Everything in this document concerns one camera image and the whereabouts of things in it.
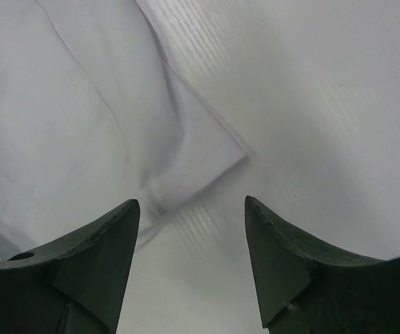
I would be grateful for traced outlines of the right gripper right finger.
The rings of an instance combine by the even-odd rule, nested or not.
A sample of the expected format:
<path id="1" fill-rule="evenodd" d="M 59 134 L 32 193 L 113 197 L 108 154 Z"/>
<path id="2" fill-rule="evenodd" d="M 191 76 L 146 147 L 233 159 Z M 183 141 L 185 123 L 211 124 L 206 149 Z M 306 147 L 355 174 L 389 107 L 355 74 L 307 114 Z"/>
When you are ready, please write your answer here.
<path id="1" fill-rule="evenodd" d="M 400 333 L 400 257 L 378 260 L 338 248 L 251 196 L 245 227 L 270 333 Z"/>

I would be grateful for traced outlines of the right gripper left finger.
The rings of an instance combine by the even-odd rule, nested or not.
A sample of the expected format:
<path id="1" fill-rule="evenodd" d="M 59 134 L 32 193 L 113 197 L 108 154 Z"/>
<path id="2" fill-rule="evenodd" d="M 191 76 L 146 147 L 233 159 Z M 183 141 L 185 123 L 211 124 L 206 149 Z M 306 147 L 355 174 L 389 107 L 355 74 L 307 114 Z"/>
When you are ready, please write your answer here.
<path id="1" fill-rule="evenodd" d="M 115 333 L 139 219 L 138 201 L 128 200 L 0 261 L 0 333 Z"/>

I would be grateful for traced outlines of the white fabric skirt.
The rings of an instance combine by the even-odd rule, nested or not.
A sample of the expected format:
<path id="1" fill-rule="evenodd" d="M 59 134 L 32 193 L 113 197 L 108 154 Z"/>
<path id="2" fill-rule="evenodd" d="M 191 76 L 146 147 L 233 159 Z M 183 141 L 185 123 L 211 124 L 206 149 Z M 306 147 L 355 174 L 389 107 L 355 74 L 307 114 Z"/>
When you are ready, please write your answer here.
<path id="1" fill-rule="evenodd" d="M 0 260 L 130 198 L 161 220 L 245 156 L 135 1 L 0 1 Z"/>

